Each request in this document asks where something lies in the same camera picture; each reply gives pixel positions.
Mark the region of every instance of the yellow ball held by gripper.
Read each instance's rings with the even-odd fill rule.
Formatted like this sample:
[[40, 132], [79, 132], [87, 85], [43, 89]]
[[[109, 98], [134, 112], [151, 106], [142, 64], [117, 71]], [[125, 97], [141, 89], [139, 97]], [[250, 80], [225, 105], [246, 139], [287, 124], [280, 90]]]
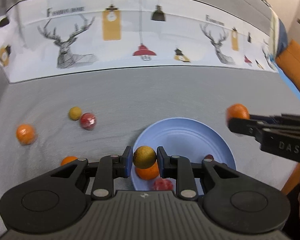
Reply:
[[157, 155], [149, 146], [140, 146], [133, 154], [133, 164], [139, 169], [152, 167], [156, 160]]
[[69, 118], [71, 120], [79, 120], [80, 116], [82, 114], [82, 111], [81, 111], [81, 108], [80, 107], [72, 107], [70, 110], [69, 110]]

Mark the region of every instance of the orange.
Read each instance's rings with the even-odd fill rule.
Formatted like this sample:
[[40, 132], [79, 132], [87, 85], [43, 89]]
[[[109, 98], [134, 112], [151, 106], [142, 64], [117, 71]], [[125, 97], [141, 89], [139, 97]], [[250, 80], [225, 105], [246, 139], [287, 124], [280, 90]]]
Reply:
[[62, 162], [60, 163], [60, 166], [70, 163], [76, 159], [77, 159], [77, 157], [75, 157], [75, 156], [68, 156], [62, 160]]
[[234, 104], [226, 111], [226, 121], [229, 122], [231, 118], [250, 119], [249, 111], [242, 104]]
[[16, 137], [21, 144], [31, 144], [37, 138], [35, 129], [30, 124], [21, 124], [16, 130]]
[[155, 162], [150, 168], [139, 169], [136, 167], [136, 173], [141, 179], [150, 180], [159, 175], [159, 168], [157, 162]]

